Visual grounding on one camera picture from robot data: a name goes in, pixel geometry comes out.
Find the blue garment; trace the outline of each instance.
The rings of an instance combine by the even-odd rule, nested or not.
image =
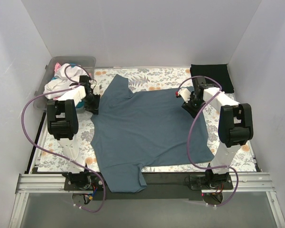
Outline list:
[[[175,97],[176,89],[132,93],[127,78],[116,75],[93,115],[91,142],[100,172],[112,192],[138,192],[146,187],[144,166],[189,164],[186,141],[193,122]],[[194,162],[210,162],[203,114],[191,139]]]

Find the gray wall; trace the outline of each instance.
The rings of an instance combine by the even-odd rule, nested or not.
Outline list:
[[[252,146],[285,216],[285,1],[261,2],[229,70],[237,99],[252,105]]]
[[[9,224],[18,174],[32,146],[20,115],[34,96],[51,56],[20,0],[0,0],[0,228]],[[29,108],[26,125],[35,138],[41,113]]]
[[[99,67],[226,64],[261,0],[22,0],[52,56]]]

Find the floral pattern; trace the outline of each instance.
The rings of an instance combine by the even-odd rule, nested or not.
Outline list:
[[[95,71],[95,79],[101,84],[101,95],[104,93],[114,76],[119,74],[129,79],[129,89],[132,92],[138,91],[150,91],[159,89],[176,88],[186,78],[190,77],[190,70],[187,68],[150,68],[150,69],[134,69],[134,68],[111,68],[111,69],[98,69]],[[184,83],[184,86],[192,86],[191,81]],[[209,133],[208,147],[213,154],[216,153],[219,146],[218,138],[218,122],[219,113],[212,107],[207,106],[204,111],[204,118],[207,124],[207,130]],[[94,135],[94,125],[91,121],[92,114],[89,112],[78,112],[79,131],[77,133],[77,140],[79,143],[80,151],[83,159],[85,159],[88,167],[94,171],[99,171],[97,165],[96,156],[91,146],[91,141]],[[45,142],[41,146],[46,149],[55,151],[62,154],[62,148],[59,143],[48,134],[47,129],[44,128],[43,134],[45,134]],[[67,171],[69,162],[53,156],[48,153],[40,153],[39,158],[36,161],[38,171]],[[200,166],[207,166],[208,163],[202,163]],[[237,171],[256,171],[253,157],[249,144],[244,145],[236,154],[232,167]],[[192,165],[176,165],[176,166],[159,166],[159,167],[144,167],[144,172],[192,172],[200,171]]]

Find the metal beam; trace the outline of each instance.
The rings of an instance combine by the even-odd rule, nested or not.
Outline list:
[[[230,173],[233,185],[236,176]],[[61,174],[22,174],[19,176],[16,193],[84,193],[84,191],[65,191],[65,177]],[[272,180],[266,172],[240,172],[238,192],[274,191]]]

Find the plastic bin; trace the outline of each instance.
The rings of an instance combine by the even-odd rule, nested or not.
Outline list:
[[[43,76],[41,85],[38,89],[38,91],[35,92],[35,96],[38,96],[40,94],[43,94],[44,92],[44,86],[54,77],[54,69],[56,63],[59,63],[61,65],[65,63],[74,63],[81,65],[86,69],[88,73],[91,74],[92,78],[94,78],[94,70],[95,70],[95,64],[96,59],[94,57],[90,56],[57,56],[51,59],[48,65],[46,65],[46,72]],[[33,103],[34,108],[43,110],[46,112],[46,103],[48,99],[43,96],[39,99],[35,100]]]

